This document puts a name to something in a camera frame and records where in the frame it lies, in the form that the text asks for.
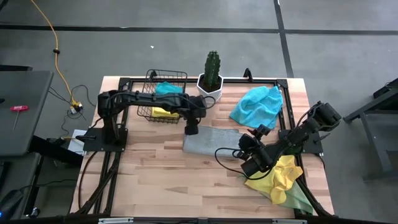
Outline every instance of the white paper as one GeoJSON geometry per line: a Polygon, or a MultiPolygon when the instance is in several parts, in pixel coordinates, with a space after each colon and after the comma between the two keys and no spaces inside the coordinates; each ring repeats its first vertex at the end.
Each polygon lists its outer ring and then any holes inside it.
{"type": "MultiPolygon", "coordinates": [[[[87,130],[75,129],[73,131],[72,137],[75,138],[76,136],[79,136],[79,135],[85,135],[86,132],[87,132],[87,130]]],[[[68,150],[84,156],[87,153],[86,151],[83,151],[84,145],[85,144],[82,141],[79,141],[77,139],[72,139],[69,143],[68,150]]]]}

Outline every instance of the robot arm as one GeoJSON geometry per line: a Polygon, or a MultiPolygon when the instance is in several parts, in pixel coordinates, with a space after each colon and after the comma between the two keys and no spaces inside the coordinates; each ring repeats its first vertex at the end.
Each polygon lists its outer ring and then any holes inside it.
{"type": "Polygon", "coordinates": [[[187,120],[185,134],[198,134],[197,118],[206,116],[206,101],[202,96],[189,96],[184,93],[156,95],[139,91],[111,90],[98,95],[98,114],[104,121],[103,141],[111,144],[117,141],[119,129],[116,124],[117,114],[128,106],[155,106],[171,113],[178,113],[187,120]]]}
{"type": "Polygon", "coordinates": [[[238,153],[238,158],[245,161],[241,167],[246,176],[250,177],[257,171],[271,170],[282,155],[300,154],[310,134],[317,131],[329,132],[339,125],[341,119],[341,116],[328,103],[324,104],[320,101],[306,114],[308,118],[300,126],[274,144],[264,145],[261,142],[261,137],[270,132],[270,129],[264,125],[250,131],[253,137],[243,134],[239,140],[241,151],[238,153]]]}

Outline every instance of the red tool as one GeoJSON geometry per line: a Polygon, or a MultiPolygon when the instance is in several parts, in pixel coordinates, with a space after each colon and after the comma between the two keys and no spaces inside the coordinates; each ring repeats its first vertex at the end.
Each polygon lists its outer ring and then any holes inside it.
{"type": "Polygon", "coordinates": [[[15,122],[14,122],[14,127],[12,128],[12,131],[14,131],[15,130],[15,126],[17,125],[19,112],[25,111],[25,110],[29,110],[29,107],[28,106],[12,106],[10,108],[10,110],[17,112],[17,117],[15,118],[15,122]]]}

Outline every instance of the gray towel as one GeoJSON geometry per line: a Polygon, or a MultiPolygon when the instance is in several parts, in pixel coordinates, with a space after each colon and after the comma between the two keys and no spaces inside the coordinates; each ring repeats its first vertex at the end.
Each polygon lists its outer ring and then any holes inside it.
{"type": "MultiPolygon", "coordinates": [[[[199,126],[199,133],[185,136],[182,150],[184,152],[214,156],[216,149],[229,147],[239,149],[242,134],[236,129],[217,129],[199,126]]],[[[232,157],[231,150],[219,150],[217,156],[232,157]]]]}

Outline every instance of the small white object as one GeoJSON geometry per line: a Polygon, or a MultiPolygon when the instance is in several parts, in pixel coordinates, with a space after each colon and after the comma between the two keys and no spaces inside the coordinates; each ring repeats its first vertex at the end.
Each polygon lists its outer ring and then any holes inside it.
{"type": "MultiPolygon", "coordinates": [[[[206,92],[204,89],[202,89],[202,88],[199,86],[200,78],[201,78],[203,75],[205,75],[205,74],[202,73],[202,74],[199,75],[198,82],[197,82],[197,88],[198,88],[199,93],[200,93],[202,96],[204,96],[204,97],[206,97],[206,96],[212,96],[214,99],[216,99],[216,102],[217,102],[217,101],[221,98],[221,96],[222,96],[222,94],[223,94],[223,93],[222,93],[222,90],[223,90],[224,78],[223,78],[221,75],[218,75],[218,76],[221,78],[221,86],[220,86],[220,88],[219,88],[218,90],[216,90],[216,91],[212,91],[212,92],[208,93],[208,92],[206,92]]],[[[211,99],[211,98],[206,98],[206,103],[213,103],[213,102],[214,102],[213,99],[211,99]]]]}
{"type": "MultiPolygon", "coordinates": [[[[84,135],[84,134],[86,134],[86,132],[87,132],[86,130],[75,129],[73,131],[72,137],[75,138],[76,136],[84,135]]],[[[80,140],[71,139],[69,146],[68,146],[68,150],[84,156],[87,153],[86,151],[83,151],[84,145],[85,145],[85,143],[83,143],[80,140]]]]}
{"type": "Polygon", "coordinates": [[[71,106],[70,107],[70,112],[72,113],[72,114],[76,114],[77,113],[77,111],[71,106]]]}

